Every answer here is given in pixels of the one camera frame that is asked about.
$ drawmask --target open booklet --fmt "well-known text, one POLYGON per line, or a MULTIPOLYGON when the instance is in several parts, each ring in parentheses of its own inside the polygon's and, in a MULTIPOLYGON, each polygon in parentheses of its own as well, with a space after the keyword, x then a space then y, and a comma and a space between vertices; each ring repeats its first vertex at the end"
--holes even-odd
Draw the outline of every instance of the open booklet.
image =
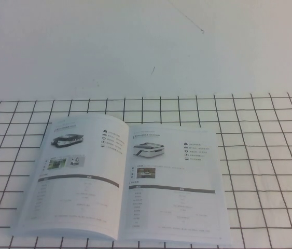
POLYGON ((215 134, 103 114, 54 122, 20 234, 230 244, 215 134))

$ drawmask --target black grid line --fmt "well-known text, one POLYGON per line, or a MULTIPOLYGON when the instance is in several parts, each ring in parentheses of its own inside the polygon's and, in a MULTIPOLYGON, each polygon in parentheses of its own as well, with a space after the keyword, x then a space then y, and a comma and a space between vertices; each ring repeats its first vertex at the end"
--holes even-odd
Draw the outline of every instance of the black grid line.
MULTIPOLYGON (((262 126, 260 124, 260 121, 259 121, 259 117, 258 117, 258 114, 257 114, 257 111, 255 110, 255 104, 254 104, 254 101, 253 101, 253 96, 251 94, 251 98, 252 98, 252 104, 253 104, 253 107, 254 107, 254 111, 255 111, 255 115, 256 115, 256 118, 258 120, 258 123, 259 123, 259 127, 260 127, 260 130, 262 132, 262 126)), ((289 218, 289 222, 290 222, 290 226, 291 226, 291 229, 292 229, 292 221, 291 221, 291 217, 290 217, 290 213, 289 213, 289 210, 287 208, 287 204, 286 204, 286 201, 285 201, 285 198, 284 198, 284 195, 283 195, 283 192, 282 192, 282 188, 281 188, 281 184, 280 184, 280 181, 279 181, 279 178, 278 178, 278 175, 276 174, 276 169, 274 167, 274 163, 273 161, 271 160, 271 154, 270 154, 270 151, 269 151, 269 148, 267 146, 267 141, 266 141, 266 138, 265 138, 265 135, 262 133, 262 137, 263 137, 263 141, 266 145, 266 149, 267 149, 267 152, 268 152, 268 156, 270 158, 270 162, 271 162, 271 166, 273 168, 273 171, 274 171, 274 175, 276 177, 276 181, 277 181, 277 184, 280 188, 280 192, 281 192, 281 196, 282 196, 282 199, 283 199, 283 202, 284 202, 284 205, 285 205, 285 209, 286 209, 286 212, 287 212, 287 215, 288 215, 288 218, 289 218)))
MULTIPOLYGON (((226 97, 222 97, 222 96, 213 96, 213 98, 208 97, 208 98, 199 98, 198 96, 193 96, 191 98, 181 98, 179 96, 177 96, 176 98, 136 98, 136 99, 131 99, 131 98, 123 98, 123 99, 98 99, 98 100, 93 100, 93 99, 86 99, 86 100, 47 100, 47 101, 5 101, 5 102, 0 102, 0 126, 4 126, 6 128, 5 132, 1 132, 2 134, 0 134, 0 139, 2 139, 0 141, 0 150, 4 150, 4 149, 14 149, 17 151, 20 151, 21 149, 33 149, 33 150, 37 150, 38 149, 38 144, 34 144, 32 143, 35 139, 36 136, 42 136, 42 138, 44 137, 44 134, 46 133, 49 125, 52 123, 51 122, 51 118, 53 118, 55 115, 57 116, 70 116, 70 114, 77 114, 77 113, 85 113, 86 112, 86 104, 87 104, 87 113, 108 113, 108 112, 122 112, 122 119, 125 120, 126 119, 126 115, 127 113, 137 113, 137 112, 141 112, 141 119, 140 120, 133 120, 133 122, 127 122, 130 124, 140 124, 140 123, 153 123, 153 122, 149 122, 149 121, 145 121, 145 116, 144 114, 147 113, 147 115, 150 115, 150 112, 154 112, 154 113, 159 113, 159 117, 160 123, 165 123, 165 124, 173 124, 173 125, 180 125, 180 126, 184 126, 184 125, 188 125, 188 126, 194 126, 194 127, 215 127, 218 125, 218 129, 216 130, 216 133, 219 135, 219 139, 221 140, 221 144, 219 145, 219 149, 223 150, 223 155, 220 158, 220 161, 223 163, 223 177, 227 177, 229 180, 227 182, 227 189, 225 189, 225 193, 226 194, 230 194, 229 196, 232 196, 232 206, 228 207, 228 210, 232 210, 232 211, 236 211, 237 212, 237 222, 235 222, 234 224, 230 224, 231 230, 237 231, 239 230, 239 234, 241 236, 241 238, 237 238, 237 240, 240 240, 241 242, 237 242, 238 243, 238 247, 237 248, 253 248, 253 245, 250 244, 249 240, 250 238, 246 238, 246 234, 244 234, 246 231, 254 231, 256 229, 263 229, 264 231, 267 231, 267 235, 268 235, 268 240, 269 240, 269 245, 273 247, 273 249, 278 248, 278 246, 276 246, 276 242, 278 242, 278 238, 276 238, 274 240, 273 237, 271 237, 271 234, 269 234, 269 230, 290 230, 292 231, 292 206, 289 206, 288 200, 286 200, 286 196, 288 194, 292 195, 292 189, 286 187, 286 189, 283 188, 282 184, 283 184, 283 179, 286 179, 286 177, 292 177, 292 168, 290 168, 290 171, 283 171, 280 170, 282 169, 281 164, 282 163, 291 163, 292 164, 292 143, 289 143, 289 138, 292 138, 292 129, 284 129, 285 126, 289 125, 292 123, 292 116, 290 118, 287 118, 285 116, 285 113, 291 112, 292 113, 292 96, 288 93, 287 95, 284 96, 276 96, 273 97, 272 95, 268 94, 267 96, 252 96, 250 94, 250 96, 247 97, 243 97, 243 98, 235 98, 233 95, 232 96, 226 96, 226 97), (142 107, 141 110, 126 110, 126 100, 138 100, 141 101, 142 103, 142 107), (158 107, 153 106, 154 108, 147 108, 146 110, 144 110, 144 100, 147 101, 152 101, 153 103, 159 103, 159 109, 158 107), (165 109, 162 106, 162 101, 166 101, 166 100, 171 100, 171 101, 177 101, 178 106, 175 108, 169 108, 166 105, 165 109), (76 104, 77 106, 81 106, 83 105, 83 102, 79 102, 79 101, 84 101, 85 105, 84 108, 80 107, 80 109, 76 109, 74 107, 73 104, 76 104), (114 101, 120 101, 120 103, 123 102, 123 106, 121 109, 119 108, 115 108, 114 110, 110 110, 109 107, 111 106, 108 105, 108 103, 112 103, 114 101), (191 103, 191 101, 195 101, 196 102, 196 110, 193 109, 193 106, 189 103, 191 103), (215 106, 206 106, 204 104, 200 104, 200 103, 207 103, 208 101, 214 101, 215 106), (218 102, 221 102, 221 106, 220 109, 218 108, 218 102), (223 103, 228 103, 229 101, 233 101, 234 103, 234 108, 230 107, 230 105, 225 105, 223 103), (258 101, 260 103, 260 101, 268 101, 271 103, 271 105, 268 106, 256 106, 254 101, 258 101), (279 103, 282 103, 283 101, 289 103, 290 105, 285 105, 285 106, 280 106, 279 103), (34 102, 34 105, 28 105, 26 104, 27 102, 34 102), (18 109, 18 106, 20 106, 21 104, 25 104, 23 105, 24 107, 26 106, 26 108, 22 109, 18 109), (44 106, 41 108, 37 108, 37 104, 40 104, 40 106, 44 106), (14 109, 11 109, 10 107, 7 108, 6 106, 14 106, 14 109), (262 114, 264 112, 271 112, 274 111, 275 112, 275 119, 273 118, 259 118, 259 114, 262 114), (175 119, 172 119, 171 121, 167 121, 166 119, 162 119, 164 116, 162 116, 162 114, 165 114, 165 117, 170 116, 170 114, 174 114, 178 112, 178 116, 175 119), (188 119, 189 117, 189 113, 193 113, 195 114, 195 116, 192 119, 188 119), (222 114, 225 113, 229 113, 229 112, 235 112, 235 116, 236 119, 235 120, 231 120, 231 119, 222 119, 220 118, 220 116, 222 114), (245 118, 244 116, 241 117, 240 113, 243 112, 253 112, 254 115, 256 116, 256 119, 249 119, 248 117, 245 118), (205 119, 208 115, 212 115, 213 113, 216 114, 216 119, 205 119), (27 117, 30 116, 28 122, 26 122, 24 119, 13 119, 15 116, 19 116, 19 117, 27 117), (41 118, 35 118, 32 119, 32 117, 34 115, 39 115, 38 117, 46 117, 45 120, 41 119, 41 118), (264 130, 263 129, 263 125, 268 125, 270 123, 277 123, 279 126, 278 130, 264 130), (255 129, 243 129, 243 126, 246 127, 254 127, 255 124, 257 124, 258 126, 258 130, 255 129), (20 126, 26 126, 26 130, 24 132, 24 134, 13 134, 13 133, 9 133, 8 130, 10 127, 14 127, 14 125, 20 125, 20 126), (34 130, 35 132, 30 132, 28 133, 27 130, 30 129, 29 126, 33 126, 33 127, 44 127, 43 130, 34 130), (232 127, 234 126, 238 126, 239 129, 238 130, 233 130, 232 127), (257 136, 261 136, 262 137, 262 141, 264 143, 264 145, 260 145, 257 143, 251 143, 251 144, 246 144, 245 140, 243 140, 243 143, 235 143, 233 141, 229 141, 227 140, 228 137, 233 137, 233 136, 241 136, 242 139, 244 139, 245 135, 257 135, 257 136), (273 144, 268 144, 268 140, 266 138, 266 136, 268 137, 274 137, 274 135, 283 135, 285 141, 284 144, 278 144, 278 145, 273 145, 273 144), (20 140, 21 142, 16 145, 16 144, 12 144, 12 146, 7 146, 6 143, 4 141, 6 140, 20 140), (29 141, 31 141, 31 143, 29 144, 24 144, 24 140, 28 139, 29 141), (289 157, 280 157, 280 158, 272 158, 272 152, 270 150, 277 150, 277 149, 284 149, 287 148, 289 151, 289 157), (264 159, 264 158, 250 158, 249 156, 247 158, 244 157, 232 157, 233 152, 232 151, 240 151, 240 149, 244 149, 246 150, 246 153, 248 155, 248 150, 250 149, 265 149, 267 151, 268 154, 268 159, 264 159), (249 172, 239 172, 237 170, 233 170, 231 167, 234 165, 238 165, 239 163, 242 163, 242 165, 248 165, 248 167, 251 169, 249 172), (269 167, 271 168, 271 172, 269 171, 253 171, 254 170, 254 166, 252 166, 253 163, 256 163, 256 165, 269 165, 269 167), (238 187, 235 186, 235 184, 237 183, 238 179, 241 179, 241 177, 251 177, 251 179, 254 182, 254 184, 256 184, 255 179, 256 177, 273 177, 275 179, 276 184, 278 185, 279 189, 255 189, 255 190, 244 190, 244 189, 240 189, 238 187), (240 194, 254 194, 257 195, 258 201, 260 203, 260 207, 245 207, 245 206, 240 206, 241 204, 238 202, 237 199, 237 195, 240 194), (280 195, 282 198, 282 202, 283 202, 283 206, 262 206, 263 202, 262 200, 260 200, 260 195, 261 194, 276 194, 276 195, 280 195), (289 218, 289 222, 286 223, 286 225, 284 227, 282 226, 276 226, 276 224, 270 224, 268 225, 267 222, 267 217, 265 217, 264 215, 264 211, 281 211, 282 212, 286 212, 289 218), (242 223, 242 219, 245 219, 244 216, 240 215, 239 211, 262 211, 263 213, 263 218, 265 220, 265 225, 255 225, 255 226, 246 226, 243 225, 244 223, 242 223)), ((12 181, 12 179, 18 179, 18 178, 25 178, 28 177, 29 174, 27 174, 26 172, 23 173, 23 171, 16 171, 14 172, 13 169, 16 168, 17 166, 15 166, 17 163, 32 163, 34 162, 34 160, 30 160, 30 158, 20 158, 20 160, 18 159, 18 154, 17 153, 16 157, 14 158, 5 158, 5 157, 0 157, 0 163, 2 163, 3 165, 8 165, 11 164, 12 168, 9 168, 9 173, 2 173, 0 174, 0 179, 6 179, 8 178, 8 181, 5 184, 5 188, 4 189, 0 189, 0 211, 13 211, 16 209, 16 207, 11 206, 11 207, 6 207, 3 206, 2 204, 2 200, 4 198, 4 196, 6 196, 7 194, 18 194, 18 193, 22 193, 23 190, 22 189, 16 189, 16 190, 11 190, 11 189, 7 189, 7 185, 9 184, 9 182, 12 181)), ((0 229, 8 229, 9 226, 5 226, 4 224, 0 225, 0 229)), ((4 246, 0 246, 0 248, 100 248, 98 246, 89 246, 89 242, 90 240, 87 239, 86 242, 86 246, 82 246, 82 247, 70 247, 70 246, 63 246, 63 240, 64 238, 61 239, 61 243, 59 246, 51 246, 50 244, 48 244, 48 246, 39 246, 37 241, 38 238, 36 238, 36 242, 34 244, 34 246, 14 246, 13 245, 13 240, 15 238, 11 237, 9 238, 8 241, 6 241, 4 246)), ((200 246, 193 246, 192 244, 189 245, 191 248, 201 248, 200 246)), ((135 246, 118 246, 116 243, 112 242, 111 246, 109 247, 102 247, 102 248, 106 248, 106 249, 114 249, 114 248, 146 248, 147 244, 141 244, 138 243, 138 245, 135 244, 135 246)), ((159 246, 157 248, 170 248, 168 243, 164 243, 162 246, 159 246)))
MULTIPOLYGON (((272 100, 272 96, 270 95, 270 93, 269 93, 269 97, 270 97, 271 103, 272 103, 272 105, 273 105, 273 107, 274 107, 274 109, 275 109, 274 102, 273 102, 273 100, 272 100)), ((277 120, 278 120, 278 122, 279 122, 279 125, 280 125, 280 127, 281 127, 281 130, 282 130, 282 132, 283 132, 283 128, 282 128, 281 122, 279 121, 279 118, 278 118, 278 115, 277 115, 276 110, 275 110, 275 114, 276 114, 276 118, 277 118, 277 120)), ((290 152, 290 156, 291 156, 291 158, 292 158, 292 151, 291 151, 290 146, 289 146, 289 144, 288 144, 288 142, 287 142, 287 139, 286 139, 286 136, 285 136, 284 132, 283 132, 283 136, 284 136, 284 139, 285 139, 285 142, 286 142, 287 148, 288 148, 288 150, 289 150, 289 152, 290 152)))
MULTIPOLYGON (((220 129, 220 132, 221 132, 221 140, 222 140, 222 143, 224 145, 224 139, 223 139, 221 124, 220 124, 220 121, 219 121, 219 115, 218 115, 218 111, 217 111, 217 104, 216 104, 216 96, 215 95, 214 95, 214 102, 215 102, 215 108, 216 108, 216 115, 217 115, 218 125, 219 125, 219 129, 220 129)), ((238 205, 237 205, 237 199, 236 199, 235 192, 234 192, 234 187, 233 187, 233 182, 232 182, 232 176, 230 174, 230 167, 229 167, 229 163, 228 163, 228 156, 227 156, 227 152, 226 152, 225 146, 223 146, 223 149, 224 149, 224 155, 225 155, 225 159, 226 159, 227 169, 228 169, 228 172, 229 172, 230 184, 231 184, 231 188, 232 188, 232 194, 233 194, 234 204, 235 204, 235 207, 237 208, 238 207, 238 205)), ((239 226, 241 227, 241 219, 240 219, 240 215, 239 215, 239 212, 238 211, 237 211, 237 216, 238 216, 239 226)), ((242 240, 243 240, 244 248, 246 248, 245 240, 244 240, 244 234, 243 234, 243 229, 242 228, 240 229, 240 233, 241 233, 241 237, 242 237, 242 240)))
MULTIPOLYGON (((239 122, 238 112, 237 112, 237 109, 236 109, 236 107, 235 107, 235 101, 234 101, 234 97, 233 97, 233 95, 232 95, 232 99, 233 99, 234 110, 235 110, 235 114, 236 114, 236 116, 237 116, 237 120, 238 120, 239 128, 240 128, 241 133, 243 133, 243 130, 242 130, 242 128, 241 128, 241 124, 240 124, 240 122, 239 122)), ((250 167, 250 169, 251 169, 251 173, 253 174, 253 167, 252 167, 252 165, 251 165, 251 161, 249 160, 249 153, 248 153, 248 150, 247 150, 247 147, 246 147, 246 143, 245 143, 245 138, 244 138, 244 136, 242 136, 242 139, 243 139, 244 147, 245 147, 245 150, 246 150, 246 154, 247 154, 247 158, 248 158, 249 167, 250 167)), ((258 196, 258 199, 259 199, 259 203, 260 203, 260 207, 261 207, 260 209, 261 209, 261 211, 262 211, 263 219, 264 219, 264 221, 265 221, 265 225, 266 225, 266 229, 267 229, 267 234, 268 234, 268 239, 269 239, 270 248, 272 248, 272 243, 271 243, 270 234, 269 234, 269 228, 268 228, 268 226, 267 226, 267 220, 266 220, 266 217, 265 217, 265 212, 264 212, 264 210, 263 210, 263 208, 262 208, 261 198, 260 198, 259 191, 258 191, 258 187, 257 187, 256 181, 255 181, 255 176, 252 175, 252 177, 253 177, 253 181, 254 181, 254 185, 255 185, 256 193, 257 193, 257 196, 258 196)))

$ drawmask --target booklet page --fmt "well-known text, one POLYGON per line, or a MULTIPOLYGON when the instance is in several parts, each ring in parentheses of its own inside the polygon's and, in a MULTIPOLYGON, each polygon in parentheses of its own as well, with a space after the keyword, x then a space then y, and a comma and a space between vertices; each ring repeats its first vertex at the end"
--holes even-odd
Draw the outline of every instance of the booklet page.
POLYGON ((215 134, 144 124, 128 147, 122 238, 229 243, 215 134))
POLYGON ((55 122, 48 133, 17 231, 77 229, 117 238, 129 127, 89 114, 55 122))

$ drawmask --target table surface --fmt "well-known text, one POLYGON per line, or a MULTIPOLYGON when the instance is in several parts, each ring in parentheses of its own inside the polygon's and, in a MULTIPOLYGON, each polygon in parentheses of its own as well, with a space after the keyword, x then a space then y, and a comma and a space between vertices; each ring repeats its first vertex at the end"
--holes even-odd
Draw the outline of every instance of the table surface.
POLYGON ((10 235, 48 124, 90 112, 130 125, 157 122, 216 131, 231 248, 292 248, 292 94, 268 93, 0 102, 0 248, 205 247, 10 235))

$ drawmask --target product manual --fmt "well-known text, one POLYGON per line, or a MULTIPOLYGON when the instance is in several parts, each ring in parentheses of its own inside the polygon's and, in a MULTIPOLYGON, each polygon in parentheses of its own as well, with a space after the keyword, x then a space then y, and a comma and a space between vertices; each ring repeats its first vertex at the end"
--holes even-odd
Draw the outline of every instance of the product manual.
POLYGON ((216 134, 104 114, 58 120, 13 232, 228 245, 216 134))

